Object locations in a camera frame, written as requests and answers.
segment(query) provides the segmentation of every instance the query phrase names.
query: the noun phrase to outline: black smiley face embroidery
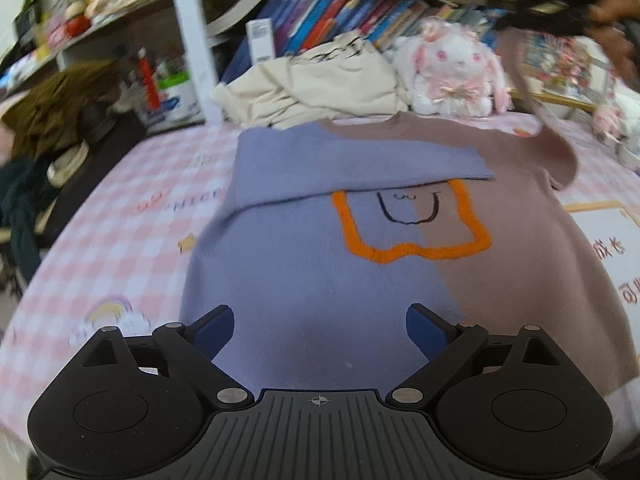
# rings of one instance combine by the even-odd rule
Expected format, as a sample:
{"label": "black smiley face embroidery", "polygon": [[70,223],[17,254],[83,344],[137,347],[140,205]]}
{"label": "black smiley face embroidery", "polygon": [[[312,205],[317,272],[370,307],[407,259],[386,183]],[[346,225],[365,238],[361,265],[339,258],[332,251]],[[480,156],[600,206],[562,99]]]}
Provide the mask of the black smiley face embroidery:
{"label": "black smiley face embroidery", "polygon": [[[433,208],[431,209],[431,215],[427,218],[419,219],[418,221],[406,221],[408,219],[400,219],[400,215],[397,213],[391,214],[389,212],[389,208],[386,206],[385,199],[382,197],[382,193],[378,192],[376,193],[376,196],[378,197],[378,203],[380,204],[380,209],[382,209],[382,214],[390,222],[394,222],[402,225],[420,225],[420,224],[428,224],[429,222],[433,222],[438,217],[438,213],[440,211],[439,194],[440,194],[439,191],[431,193],[431,195],[433,196]],[[393,198],[395,200],[413,201],[415,200],[416,196],[410,192],[409,193],[395,192],[393,194]]]}

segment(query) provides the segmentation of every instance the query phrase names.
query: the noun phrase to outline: white shelf post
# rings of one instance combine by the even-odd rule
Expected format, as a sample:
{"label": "white shelf post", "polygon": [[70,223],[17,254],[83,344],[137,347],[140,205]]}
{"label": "white shelf post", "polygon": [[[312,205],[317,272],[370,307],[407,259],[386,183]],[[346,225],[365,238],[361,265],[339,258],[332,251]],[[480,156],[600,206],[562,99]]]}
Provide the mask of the white shelf post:
{"label": "white shelf post", "polygon": [[196,87],[200,107],[207,123],[223,122],[222,110],[211,97],[218,73],[209,48],[202,0],[174,0],[175,12],[187,54],[191,80]]}

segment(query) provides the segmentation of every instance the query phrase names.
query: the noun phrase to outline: crosshair mark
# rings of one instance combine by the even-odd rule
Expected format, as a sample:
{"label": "crosshair mark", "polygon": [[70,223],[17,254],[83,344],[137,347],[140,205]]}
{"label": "crosshair mark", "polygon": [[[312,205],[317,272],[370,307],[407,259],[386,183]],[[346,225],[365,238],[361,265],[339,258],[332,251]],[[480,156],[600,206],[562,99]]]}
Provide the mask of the crosshair mark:
{"label": "crosshair mark", "polygon": [[318,396],[315,396],[313,399],[309,399],[309,402],[314,403],[316,406],[324,406],[326,403],[331,401],[322,395],[318,395]]}

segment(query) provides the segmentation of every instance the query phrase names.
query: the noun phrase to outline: white sign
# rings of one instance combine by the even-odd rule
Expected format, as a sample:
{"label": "white sign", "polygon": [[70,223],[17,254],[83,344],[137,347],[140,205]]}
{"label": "white sign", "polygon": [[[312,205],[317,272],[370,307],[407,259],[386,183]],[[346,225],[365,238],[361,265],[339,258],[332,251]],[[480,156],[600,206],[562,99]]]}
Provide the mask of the white sign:
{"label": "white sign", "polygon": [[600,258],[626,311],[640,352],[640,224],[619,203],[569,206]]}

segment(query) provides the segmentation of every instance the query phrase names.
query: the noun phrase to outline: folded clothes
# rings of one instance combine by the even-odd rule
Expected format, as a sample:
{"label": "folded clothes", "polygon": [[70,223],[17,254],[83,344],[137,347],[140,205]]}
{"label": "folded clothes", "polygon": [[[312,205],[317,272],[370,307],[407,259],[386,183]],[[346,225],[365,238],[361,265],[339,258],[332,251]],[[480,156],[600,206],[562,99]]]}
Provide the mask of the folded clothes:
{"label": "folded clothes", "polygon": [[277,129],[320,118],[393,115],[409,102],[393,67],[357,31],[255,65],[216,86],[213,98],[233,122]]}
{"label": "folded clothes", "polygon": [[15,135],[11,158],[39,158],[80,144],[82,108],[117,89],[119,78],[116,62],[92,61],[74,65],[31,89],[2,117]]}

